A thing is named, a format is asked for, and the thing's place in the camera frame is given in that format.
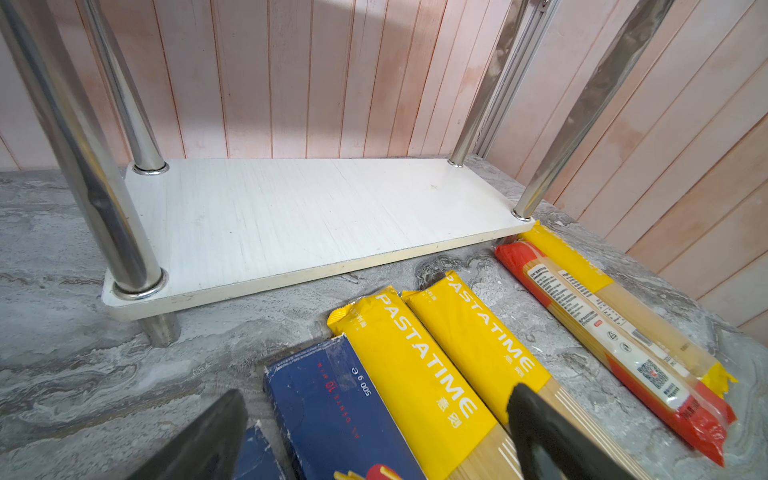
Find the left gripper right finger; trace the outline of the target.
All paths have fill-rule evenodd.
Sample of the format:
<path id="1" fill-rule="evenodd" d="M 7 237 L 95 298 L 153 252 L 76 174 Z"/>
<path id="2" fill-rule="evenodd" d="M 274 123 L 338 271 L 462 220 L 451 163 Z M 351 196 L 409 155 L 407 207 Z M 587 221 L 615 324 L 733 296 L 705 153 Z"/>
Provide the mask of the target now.
<path id="1" fill-rule="evenodd" d="M 507 414 L 525 479 L 631 477 L 527 385 L 514 387 Z"/>

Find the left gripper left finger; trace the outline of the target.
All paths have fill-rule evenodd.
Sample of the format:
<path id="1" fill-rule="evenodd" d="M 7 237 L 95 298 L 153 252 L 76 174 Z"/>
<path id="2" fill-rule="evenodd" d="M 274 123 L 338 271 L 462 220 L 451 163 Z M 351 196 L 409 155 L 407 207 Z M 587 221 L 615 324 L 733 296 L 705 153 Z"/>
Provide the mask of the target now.
<path id="1" fill-rule="evenodd" d="M 129 477 L 231 479 L 247 418 L 243 395 L 230 389 Z"/>

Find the red spaghetti pack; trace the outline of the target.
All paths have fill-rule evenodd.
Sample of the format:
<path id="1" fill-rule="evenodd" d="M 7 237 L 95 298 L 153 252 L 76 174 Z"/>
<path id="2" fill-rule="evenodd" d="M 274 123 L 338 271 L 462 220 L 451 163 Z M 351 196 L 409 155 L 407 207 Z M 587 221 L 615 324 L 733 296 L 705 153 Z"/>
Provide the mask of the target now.
<path id="1" fill-rule="evenodd" d="M 497 259 L 624 386 L 690 446 L 725 465 L 730 405 L 533 244 L 496 248 Z"/>

